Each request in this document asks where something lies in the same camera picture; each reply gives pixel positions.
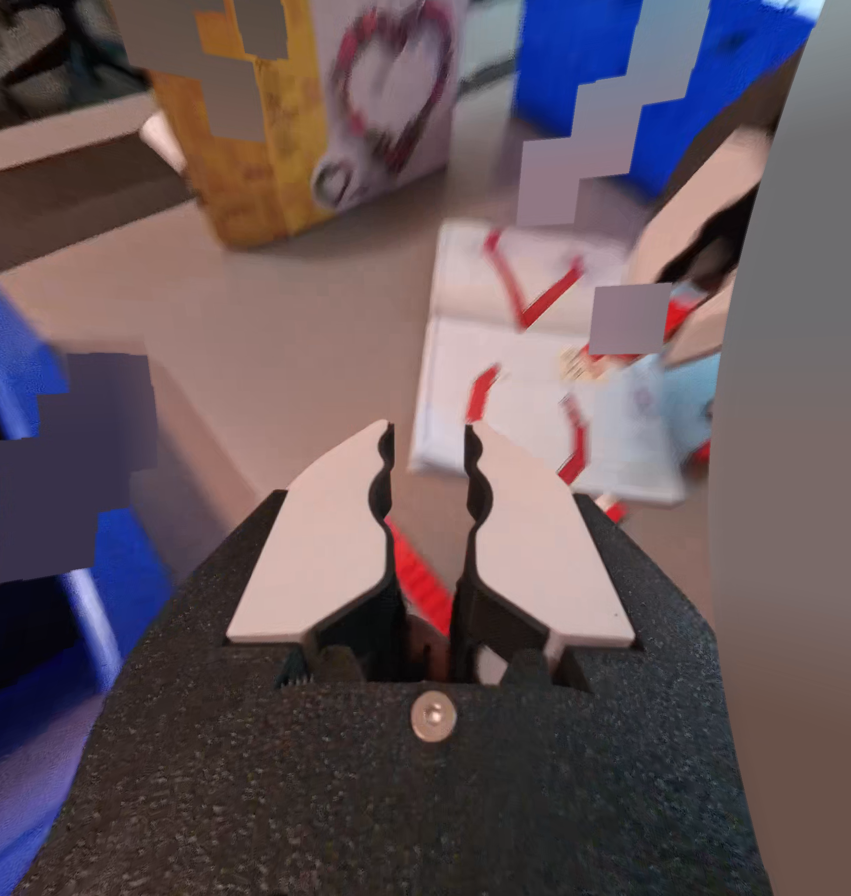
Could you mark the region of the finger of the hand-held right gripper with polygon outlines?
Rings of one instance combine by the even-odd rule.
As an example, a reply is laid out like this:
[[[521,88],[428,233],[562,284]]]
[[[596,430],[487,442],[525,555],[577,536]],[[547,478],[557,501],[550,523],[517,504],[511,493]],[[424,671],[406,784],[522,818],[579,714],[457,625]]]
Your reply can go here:
[[[675,334],[666,342],[664,367],[672,369],[719,353],[732,297],[723,288],[704,299],[687,315]]]
[[[633,248],[630,282],[661,282],[711,219],[760,184],[772,142],[767,132],[733,132],[649,221]]]

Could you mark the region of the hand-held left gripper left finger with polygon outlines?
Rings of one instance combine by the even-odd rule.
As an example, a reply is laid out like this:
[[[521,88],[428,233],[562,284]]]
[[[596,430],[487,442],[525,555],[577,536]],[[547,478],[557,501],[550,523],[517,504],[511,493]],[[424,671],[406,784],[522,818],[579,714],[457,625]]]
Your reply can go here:
[[[394,425],[375,420],[289,484],[227,628],[230,644],[301,644],[396,584],[394,447]]]

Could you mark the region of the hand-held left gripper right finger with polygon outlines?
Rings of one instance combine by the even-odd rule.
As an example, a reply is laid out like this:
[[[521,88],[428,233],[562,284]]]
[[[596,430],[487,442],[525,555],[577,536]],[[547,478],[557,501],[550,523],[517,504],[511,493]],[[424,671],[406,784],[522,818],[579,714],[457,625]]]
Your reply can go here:
[[[637,635],[571,488],[485,422],[464,442],[462,637],[491,651],[631,649]]]

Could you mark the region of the long red brick strip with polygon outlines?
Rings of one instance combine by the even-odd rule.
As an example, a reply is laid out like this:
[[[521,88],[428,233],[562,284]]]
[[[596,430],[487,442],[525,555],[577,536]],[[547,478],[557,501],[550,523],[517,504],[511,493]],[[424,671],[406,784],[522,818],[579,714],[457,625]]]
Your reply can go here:
[[[412,547],[391,518],[398,584],[412,609],[442,635],[450,634],[453,594]]]

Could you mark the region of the grey desk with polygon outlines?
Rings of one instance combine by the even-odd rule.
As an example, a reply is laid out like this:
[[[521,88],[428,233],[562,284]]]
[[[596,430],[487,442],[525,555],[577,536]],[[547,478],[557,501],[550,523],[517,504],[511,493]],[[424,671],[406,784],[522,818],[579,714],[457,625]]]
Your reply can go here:
[[[61,353],[148,355],[160,461],[133,499],[183,579],[66,712],[81,762],[15,894],[772,894],[715,636],[588,501],[644,643],[587,657],[599,693],[451,686],[428,745],[423,686],[277,689],[285,651],[223,644],[274,491],[377,419],[398,527],[460,573],[466,482],[403,469],[434,244],[446,217],[511,219],[526,135],[492,88],[458,105],[446,176],[291,242],[228,252],[184,203],[1,276]]]

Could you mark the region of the open instruction booklet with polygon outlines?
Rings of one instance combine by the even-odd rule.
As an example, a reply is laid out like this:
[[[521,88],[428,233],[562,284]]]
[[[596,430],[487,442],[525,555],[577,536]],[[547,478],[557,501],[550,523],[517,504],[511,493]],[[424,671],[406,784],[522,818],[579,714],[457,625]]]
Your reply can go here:
[[[720,353],[588,356],[595,288],[619,285],[629,254],[596,235],[446,220],[409,470],[462,475],[464,427],[482,420],[573,492],[682,502],[688,459],[711,436]]]

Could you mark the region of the blue plastic bin with dividers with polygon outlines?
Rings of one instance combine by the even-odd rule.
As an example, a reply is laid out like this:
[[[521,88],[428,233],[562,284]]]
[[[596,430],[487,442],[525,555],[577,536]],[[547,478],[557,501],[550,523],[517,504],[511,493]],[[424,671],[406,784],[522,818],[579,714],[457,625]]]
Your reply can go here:
[[[103,696],[172,594],[131,509],[148,359],[59,356],[0,290],[0,894],[49,834]]]

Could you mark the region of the yellow and white toy box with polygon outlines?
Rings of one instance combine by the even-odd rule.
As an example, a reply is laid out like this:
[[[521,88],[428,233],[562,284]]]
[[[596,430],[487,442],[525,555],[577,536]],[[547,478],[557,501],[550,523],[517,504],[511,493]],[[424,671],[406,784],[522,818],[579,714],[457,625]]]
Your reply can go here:
[[[450,159],[469,2],[152,2],[151,73],[219,240],[296,236]]]

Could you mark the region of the white sheet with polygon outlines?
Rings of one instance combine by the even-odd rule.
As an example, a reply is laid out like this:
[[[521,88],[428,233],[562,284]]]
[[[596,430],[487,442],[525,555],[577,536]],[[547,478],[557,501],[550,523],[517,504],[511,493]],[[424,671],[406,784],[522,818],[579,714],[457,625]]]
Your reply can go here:
[[[138,136],[152,151],[167,163],[174,172],[184,175],[185,153],[176,140],[163,111],[153,113],[140,127]]]

